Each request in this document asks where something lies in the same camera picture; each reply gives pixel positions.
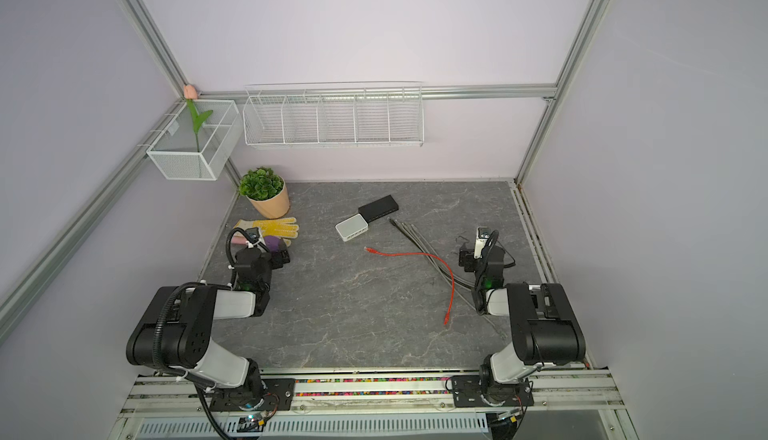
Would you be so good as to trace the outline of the white network switch box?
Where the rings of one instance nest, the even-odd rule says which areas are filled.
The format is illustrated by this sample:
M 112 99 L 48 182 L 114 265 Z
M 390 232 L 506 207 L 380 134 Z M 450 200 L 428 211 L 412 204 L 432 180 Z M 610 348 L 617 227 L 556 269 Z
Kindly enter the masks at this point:
M 359 237 L 366 233 L 368 229 L 368 222 L 360 214 L 356 214 L 335 226 L 335 230 L 343 242 L 349 242 L 350 240 Z

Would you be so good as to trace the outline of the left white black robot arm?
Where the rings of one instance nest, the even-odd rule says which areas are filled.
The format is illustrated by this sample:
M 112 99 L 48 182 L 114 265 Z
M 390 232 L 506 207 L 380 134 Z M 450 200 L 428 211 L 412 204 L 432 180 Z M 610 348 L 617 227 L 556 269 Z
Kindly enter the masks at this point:
M 259 228 L 228 233 L 226 284 L 204 281 L 157 290 L 126 344 L 134 366 L 187 380 L 220 398 L 224 407 L 262 407 L 269 396 L 255 360 L 236 355 L 212 339 L 217 320 L 258 318 L 268 307 L 273 272 L 290 262 L 288 244 Z

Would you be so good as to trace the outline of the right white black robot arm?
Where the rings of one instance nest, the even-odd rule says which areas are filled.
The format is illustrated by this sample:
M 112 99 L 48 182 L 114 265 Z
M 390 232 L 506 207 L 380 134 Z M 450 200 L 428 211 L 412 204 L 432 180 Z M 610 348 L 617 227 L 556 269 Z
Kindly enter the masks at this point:
M 506 250 L 499 232 L 477 229 L 472 248 L 459 251 L 459 266 L 474 275 L 473 305 L 481 316 L 509 320 L 511 342 L 479 368 L 480 398 L 493 406 L 529 404 L 529 377 L 547 367 L 581 363 L 586 341 L 560 284 L 506 283 Z

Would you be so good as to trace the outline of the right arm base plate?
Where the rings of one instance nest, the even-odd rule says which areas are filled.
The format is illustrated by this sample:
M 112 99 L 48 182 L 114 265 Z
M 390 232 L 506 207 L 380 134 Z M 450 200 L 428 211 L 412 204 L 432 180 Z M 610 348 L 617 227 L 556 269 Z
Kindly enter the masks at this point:
M 479 375 L 454 375 L 445 385 L 458 408 L 523 407 L 534 404 L 531 383 L 486 382 Z

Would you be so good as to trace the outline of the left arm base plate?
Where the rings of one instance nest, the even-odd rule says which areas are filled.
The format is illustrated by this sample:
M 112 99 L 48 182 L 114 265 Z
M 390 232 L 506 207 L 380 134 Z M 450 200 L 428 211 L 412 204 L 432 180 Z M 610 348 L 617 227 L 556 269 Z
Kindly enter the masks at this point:
M 275 377 L 261 380 L 255 389 L 242 386 L 215 389 L 211 393 L 212 412 L 287 411 L 294 398 L 296 379 Z

